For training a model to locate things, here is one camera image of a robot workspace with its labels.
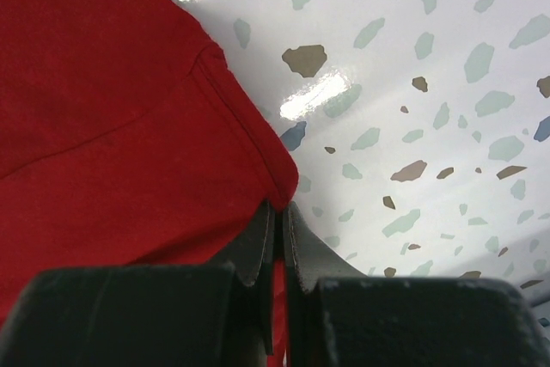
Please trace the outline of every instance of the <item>brown speck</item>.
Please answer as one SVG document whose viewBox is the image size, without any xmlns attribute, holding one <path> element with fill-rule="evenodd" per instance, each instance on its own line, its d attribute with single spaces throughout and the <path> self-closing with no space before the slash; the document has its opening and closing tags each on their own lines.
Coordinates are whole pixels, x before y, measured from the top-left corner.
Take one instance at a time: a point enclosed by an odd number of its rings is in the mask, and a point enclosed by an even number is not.
<svg viewBox="0 0 550 367">
<path fill-rule="evenodd" d="M 518 172 L 522 172 L 524 169 L 527 169 L 527 167 L 518 167 L 516 165 L 512 165 L 511 167 L 506 167 L 502 171 L 497 173 L 497 177 L 500 180 L 503 180 L 504 178 L 508 178 L 509 176 L 513 174 L 517 174 Z"/>
<path fill-rule="evenodd" d="M 401 171 L 392 175 L 390 180 L 405 182 L 406 180 L 417 180 L 424 173 L 428 164 L 422 160 L 416 161 L 404 167 Z"/>
<path fill-rule="evenodd" d="M 421 90 L 422 92 L 428 91 L 428 82 L 424 79 L 423 76 L 415 77 L 412 80 L 412 85 L 418 90 Z"/>
<path fill-rule="evenodd" d="M 384 198 L 382 198 L 382 202 L 383 202 L 384 206 L 387 206 L 388 208 L 391 208 L 392 210 L 395 209 L 395 204 L 394 204 L 394 201 L 392 200 L 392 197 L 387 195 Z"/>
<path fill-rule="evenodd" d="M 439 180 L 444 180 L 445 178 L 447 178 L 449 175 L 451 175 L 453 172 L 455 172 L 455 169 L 453 167 L 450 167 L 450 168 L 446 168 L 444 169 L 443 171 L 441 171 L 439 174 L 437 174 L 437 178 Z"/>
<path fill-rule="evenodd" d="M 526 288 L 532 287 L 533 285 L 540 284 L 542 282 L 541 279 L 530 279 L 527 283 L 523 283 L 519 286 L 522 290 L 525 290 Z"/>
<path fill-rule="evenodd" d="M 327 61 L 327 54 L 322 45 L 300 46 L 287 49 L 283 53 L 283 61 L 302 77 L 314 77 Z"/>
<path fill-rule="evenodd" d="M 550 76 L 539 79 L 536 83 L 536 87 L 540 90 L 542 96 L 550 98 Z"/>
<path fill-rule="evenodd" d="M 479 278 L 481 271 L 466 271 L 459 278 Z"/>
<path fill-rule="evenodd" d="M 397 270 L 395 268 L 392 268 L 391 266 L 389 266 L 384 270 L 384 275 L 388 278 L 392 278 L 396 272 Z"/>
</svg>

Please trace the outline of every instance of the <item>red fabric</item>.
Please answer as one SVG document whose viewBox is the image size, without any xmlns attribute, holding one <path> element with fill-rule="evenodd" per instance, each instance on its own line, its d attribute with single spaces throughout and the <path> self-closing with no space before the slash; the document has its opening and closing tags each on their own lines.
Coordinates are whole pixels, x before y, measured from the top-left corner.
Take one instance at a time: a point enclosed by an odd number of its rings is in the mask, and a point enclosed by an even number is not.
<svg viewBox="0 0 550 367">
<path fill-rule="evenodd" d="M 41 270 L 200 263 L 287 205 L 294 163 L 170 0 L 0 4 L 0 324 Z"/>
</svg>

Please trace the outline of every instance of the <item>terrazzo pattern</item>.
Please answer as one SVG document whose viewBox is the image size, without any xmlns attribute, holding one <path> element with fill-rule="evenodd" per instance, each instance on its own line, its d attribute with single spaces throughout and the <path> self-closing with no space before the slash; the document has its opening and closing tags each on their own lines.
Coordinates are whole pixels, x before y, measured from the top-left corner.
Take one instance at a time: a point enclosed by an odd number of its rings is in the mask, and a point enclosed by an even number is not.
<svg viewBox="0 0 550 367">
<path fill-rule="evenodd" d="M 550 297 L 548 0 L 174 1 L 226 51 L 342 258 Z"/>
</svg>

